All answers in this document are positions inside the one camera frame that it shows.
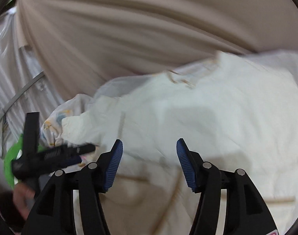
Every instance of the sticker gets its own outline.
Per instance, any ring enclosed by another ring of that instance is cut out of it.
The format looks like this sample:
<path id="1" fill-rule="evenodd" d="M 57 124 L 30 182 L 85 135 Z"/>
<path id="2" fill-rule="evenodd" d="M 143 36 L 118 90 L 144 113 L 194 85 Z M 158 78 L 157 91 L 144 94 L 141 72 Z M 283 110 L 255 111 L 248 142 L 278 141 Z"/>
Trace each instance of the sticker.
<path id="1" fill-rule="evenodd" d="M 271 231 L 270 233 L 268 233 L 266 235 L 279 235 L 279 232 L 278 232 L 278 230 L 274 230 L 274 231 Z"/>

